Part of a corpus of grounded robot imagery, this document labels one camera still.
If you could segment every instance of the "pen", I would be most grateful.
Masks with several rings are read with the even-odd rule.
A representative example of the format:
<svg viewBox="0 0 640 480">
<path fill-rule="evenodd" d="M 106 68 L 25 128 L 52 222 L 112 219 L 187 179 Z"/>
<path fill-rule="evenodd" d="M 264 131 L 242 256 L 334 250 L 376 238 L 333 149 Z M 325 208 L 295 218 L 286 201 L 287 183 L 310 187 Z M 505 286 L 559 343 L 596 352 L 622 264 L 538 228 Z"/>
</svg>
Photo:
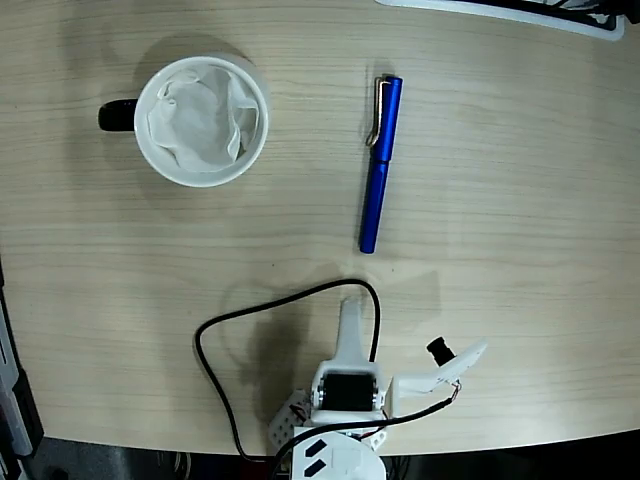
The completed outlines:
<svg viewBox="0 0 640 480">
<path fill-rule="evenodd" d="M 362 253 L 373 253 L 376 249 L 384 188 L 387 184 L 393 139 L 396 135 L 402 79 L 391 75 L 378 77 L 375 90 L 375 117 L 373 129 L 367 138 L 367 146 L 371 148 L 371 166 L 360 231 Z"/>
</svg>

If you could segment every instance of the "floor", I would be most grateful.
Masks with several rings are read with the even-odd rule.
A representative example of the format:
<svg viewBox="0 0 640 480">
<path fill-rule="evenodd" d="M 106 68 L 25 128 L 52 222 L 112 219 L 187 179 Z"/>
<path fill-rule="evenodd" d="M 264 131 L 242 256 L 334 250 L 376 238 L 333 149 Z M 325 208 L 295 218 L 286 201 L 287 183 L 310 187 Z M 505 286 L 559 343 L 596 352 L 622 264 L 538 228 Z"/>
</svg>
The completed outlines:
<svg viewBox="0 0 640 480">
<path fill-rule="evenodd" d="M 384 460 L 389 480 L 635 478 L 630 474 L 636 469 L 635 458 L 624 452 L 633 453 L 638 446 L 640 430 L 527 448 Z M 32 480 L 181 480 L 187 468 L 192 480 L 255 480 L 266 475 L 263 465 L 245 464 L 239 457 L 189 459 L 184 454 L 45 438 L 27 464 Z"/>
</svg>

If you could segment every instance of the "white device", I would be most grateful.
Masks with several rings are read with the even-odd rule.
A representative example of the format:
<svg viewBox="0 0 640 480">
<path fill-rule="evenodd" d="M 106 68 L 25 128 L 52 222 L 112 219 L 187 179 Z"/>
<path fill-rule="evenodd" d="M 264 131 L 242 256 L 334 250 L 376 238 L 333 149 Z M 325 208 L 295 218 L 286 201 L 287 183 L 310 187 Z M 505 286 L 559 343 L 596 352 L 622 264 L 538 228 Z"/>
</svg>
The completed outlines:
<svg viewBox="0 0 640 480">
<path fill-rule="evenodd" d="M 322 425 L 394 418 L 401 398 L 426 395 L 445 383 L 459 386 L 460 376 L 487 348 L 482 340 L 454 356 L 441 341 L 447 355 L 444 362 L 436 358 L 441 363 L 438 369 L 393 377 L 389 408 L 387 383 L 378 364 L 364 357 L 360 330 L 360 301 L 348 298 L 340 310 L 334 357 L 320 364 L 311 393 L 293 392 L 269 425 L 274 447 L 280 448 L 292 437 Z M 387 435 L 387 427 L 357 428 L 308 438 L 293 448 L 291 479 L 385 480 L 384 463 L 375 451 Z"/>
<path fill-rule="evenodd" d="M 554 4 L 558 0 L 530 0 L 541 4 Z M 495 7 L 485 5 L 481 2 L 459 1 L 459 0 L 376 0 L 383 5 L 394 7 L 413 7 L 428 10 L 441 10 L 456 13 L 469 13 L 473 15 L 481 15 L 485 17 L 501 18 L 505 20 L 513 20 L 516 22 L 530 23 L 534 25 L 542 25 L 545 27 L 557 28 L 568 32 L 589 35 L 591 37 L 601 38 L 604 40 L 619 40 L 624 35 L 625 19 L 618 16 L 611 19 L 612 26 L 603 28 L 597 25 L 587 25 L 570 19 L 557 18 L 549 15 L 538 13 L 530 13 L 515 8 Z M 589 2 L 585 0 L 571 0 L 567 2 L 565 7 L 580 7 Z M 592 15 L 599 24 L 608 22 L 608 18 L 604 15 Z"/>
</svg>

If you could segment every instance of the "black cable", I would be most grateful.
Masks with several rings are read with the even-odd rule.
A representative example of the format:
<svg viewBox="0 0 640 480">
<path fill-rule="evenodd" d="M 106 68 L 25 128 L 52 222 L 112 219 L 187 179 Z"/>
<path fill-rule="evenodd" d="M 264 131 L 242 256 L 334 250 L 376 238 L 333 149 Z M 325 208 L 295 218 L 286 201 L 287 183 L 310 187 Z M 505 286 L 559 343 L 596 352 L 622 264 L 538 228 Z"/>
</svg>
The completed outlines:
<svg viewBox="0 0 640 480">
<path fill-rule="evenodd" d="M 554 3 L 552 5 L 549 5 L 549 6 L 551 8 L 560 8 L 560 7 L 562 7 L 563 5 L 565 5 L 568 2 L 569 2 L 569 0 L 560 0 L 559 2 L 556 2 L 556 3 Z"/>
<path fill-rule="evenodd" d="M 409 466 L 411 465 L 411 457 L 407 455 L 404 458 L 406 459 L 404 462 L 404 473 L 402 474 L 400 480 L 407 480 L 407 475 L 409 474 Z"/>
<path fill-rule="evenodd" d="M 458 0 L 463 3 L 478 3 L 481 5 L 488 5 L 492 7 L 500 7 L 500 8 L 508 8 L 512 10 L 519 10 L 523 12 L 529 13 L 537 13 L 540 15 L 550 15 L 557 18 L 564 17 L 576 17 L 576 16 L 585 16 L 591 14 L 602 14 L 608 15 L 608 7 L 606 6 L 609 3 L 607 0 L 604 0 L 599 5 L 588 7 L 588 8 L 559 8 L 564 5 L 561 3 L 562 0 L 559 0 L 555 4 L 547 5 L 544 3 L 531 2 L 527 0 L 520 0 L 518 2 L 514 2 L 513 0 Z"/>
<path fill-rule="evenodd" d="M 204 354 L 204 350 L 202 348 L 203 333 L 209 327 L 212 327 L 213 325 L 224 322 L 225 320 L 231 320 L 232 318 L 243 317 L 245 315 L 251 315 L 253 313 L 264 312 L 265 310 L 271 310 L 272 308 L 277 308 L 291 302 L 296 302 L 298 300 L 309 297 L 316 293 L 324 292 L 325 290 L 330 290 L 332 288 L 342 287 L 345 285 L 359 285 L 361 287 L 364 287 L 371 295 L 371 300 L 373 301 L 373 322 L 374 323 L 373 323 L 373 338 L 371 339 L 371 351 L 369 353 L 369 361 L 373 362 L 376 359 L 376 352 L 378 350 L 378 340 L 380 338 L 380 299 L 378 298 L 378 294 L 376 293 L 375 289 L 371 286 L 371 284 L 369 284 L 364 280 L 360 280 L 359 278 L 345 278 L 343 280 L 334 280 L 332 282 L 323 283 L 322 285 L 318 285 L 308 290 L 303 290 L 302 292 L 289 295 L 288 297 L 281 298 L 280 300 L 274 300 L 272 302 L 263 303 L 262 305 L 257 305 L 255 307 L 249 307 L 243 310 L 226 313 L 224 315 L 220 315 L 218 317 L 212 318 L 211 320 L 207 320 L 202 325 L 200 325 L 196 330 L 196 333 L 194 335 L 196 354 L 198 356 L 198 359 L 200 360 L 200 363 L 202 364 L 205 371 L 207 372 L 207 375 L 209 376 L 211 383 L 213 384 L 216 391 L 218 392 L 218 395 L 220 396 L 220 400 L 222 401 L 222 404 L 224 405 L 224 409 L 227 412 L 227 417 L 229 418 L 231 433 L 233 435 L 233 442 L 236 445 L 236 449 L 238 450 L 238 453 L 243 459 L 249 462 L 265 462 L 266 461 L 262 457 L 255 456 L 255 455 L 248 455 L 242 448 L 242 444 L 240 443 L 240 434 L 238 432 L 238 425 L 236 423 L 236 418 L 235 418 L 235 415 L 233 414 L 233 409 L 231 408 L 231 404 L 229 403 L 229 399 L 227 398 L 227 395 L 224 393 L 224 389 L 222 388 L 220 381 L 218 380 L 216 375 L 213 373 L 213 370 L 211 369 L 211 365 L 209 365 L 209 362 L 207 361 L 207 358 Z"/>
<path fill-rule="evenodd" d="M 398 457 L 391 457 L 391 466 L 387 472 L 387 478 L 389 480 L 395 480 L 396 470 L 398 469 Z"/>
<path fill-rule="evenodd" d="M 312 428 L 310 430 L 306 430 L 299 435 L 296 435 L 292 439 L 290 439 L 287 443 L 285 443 L 280 450 L 276 453 L 273 464 L 269 469 L 268 480 L 275 480 L 276 475 L 278 474 L 278 468 L 284 460 L 284 457 L 291 451 L 296 445 L 299 445 L 301 442 L 308 440 L 311 437 L 315 437 L 316 435 L 322 435 L 323 433 L 335 432 L 336 430 L 351 430 L 356 428 L 377 428 L 377 427 L 390 427 L 392 425 L 400 425 L 401 423 L 412 422 L 414 420 L 418 420 L 419 418 L 426 417 L 427 415 L 431 415 L 432 413 L 436 413 L 439 410 L 442 410 L 444 407 L 451 405 L 453 399 L 457 395 L 459 391 L 459 387 L 456 387 L 455 391 L 451 395 L 451 397 L 442 400 L 434 405 L 431 405 L 424 410 L 420 410 L 418 412 L 412 413 L 410 415 L 405 415 L 403 417 L 393 417 L 386 418 L 384 420 L 368 420 L 366 422 L 344 422 L 344 423 L 333 423 L 330 425 L 323 425 L 321 427 Z"/>
</svg>

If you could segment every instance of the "white mug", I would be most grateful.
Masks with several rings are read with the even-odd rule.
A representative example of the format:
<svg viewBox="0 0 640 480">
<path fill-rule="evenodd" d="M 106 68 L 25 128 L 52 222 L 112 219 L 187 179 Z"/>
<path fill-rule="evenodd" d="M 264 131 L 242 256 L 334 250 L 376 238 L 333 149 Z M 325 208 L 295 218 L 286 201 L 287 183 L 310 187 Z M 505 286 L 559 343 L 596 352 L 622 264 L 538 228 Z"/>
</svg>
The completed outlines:
<svg viewBox="0 0 640 480">
<path fill-rule="evenodd" d="M 171 152 L 151 140 L 147 114 L 157 101 L 157 93 L 166 81 L 194 65 L 213 65 L 224 68 L 244 81 L 258 103 L 256 134 L 236 161 L 215 172 L 190 172 L 180 168 Z M 188 187 L 215 187 L 230 182 L 246 172 L 264 147 L 269 130 L 270 98 L 267 82 L 248 60 L 229 53 L 214 53 L 187 57 L 173 62 L 157 72 L 142 89 L 138 99 L 115 100 L 100 107 L 98 124 L 109 132 L 135 132 L 138 147 L 149 165 L 163 177 Z"/>
</svg>

